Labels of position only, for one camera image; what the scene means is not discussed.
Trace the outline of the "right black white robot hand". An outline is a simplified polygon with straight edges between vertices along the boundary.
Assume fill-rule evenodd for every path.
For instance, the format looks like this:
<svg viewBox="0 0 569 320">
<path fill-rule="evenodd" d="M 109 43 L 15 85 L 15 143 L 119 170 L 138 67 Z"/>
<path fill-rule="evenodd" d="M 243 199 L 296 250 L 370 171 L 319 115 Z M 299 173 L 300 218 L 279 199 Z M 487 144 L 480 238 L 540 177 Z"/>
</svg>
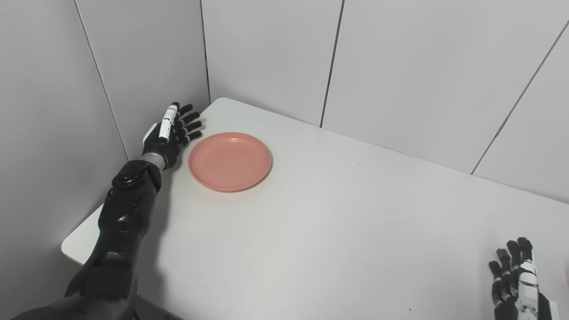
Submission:
<svg viewBox="0 0 569 320">
<path fill-rule="evenodd" d="M 519 237 L 497 249 L 498 259 L 489 262 L 496 320 L 559 319 L 557 303 L 540 290 L 533 248 L 529 239 Z"/>
</svg>

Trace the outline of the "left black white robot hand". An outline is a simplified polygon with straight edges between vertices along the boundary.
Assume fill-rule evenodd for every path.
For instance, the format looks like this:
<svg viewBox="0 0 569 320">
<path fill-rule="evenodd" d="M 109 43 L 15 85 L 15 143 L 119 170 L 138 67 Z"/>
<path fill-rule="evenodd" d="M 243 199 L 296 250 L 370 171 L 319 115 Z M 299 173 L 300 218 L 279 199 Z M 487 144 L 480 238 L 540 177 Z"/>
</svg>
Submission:
<svg viewBox="0 0 569 320">
<path fill-rule="evenodd" d="M 192 104 L 181 107 L 179 103 L 172 103 L 144 136 L 141 158 L 161 171 L 173 168 L 182 150 L 202 137 L 202 126 L 200 113 Z"/>
</svg>

